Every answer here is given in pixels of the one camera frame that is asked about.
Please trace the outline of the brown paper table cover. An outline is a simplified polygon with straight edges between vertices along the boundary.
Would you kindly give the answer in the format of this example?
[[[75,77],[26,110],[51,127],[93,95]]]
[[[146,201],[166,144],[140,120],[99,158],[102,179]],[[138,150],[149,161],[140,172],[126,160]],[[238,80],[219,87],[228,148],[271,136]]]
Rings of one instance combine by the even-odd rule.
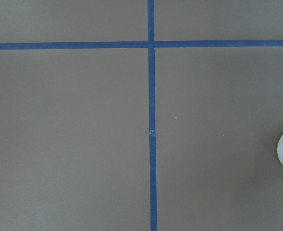
[[[283,231],[283,47],[0,51],[0,231]]]

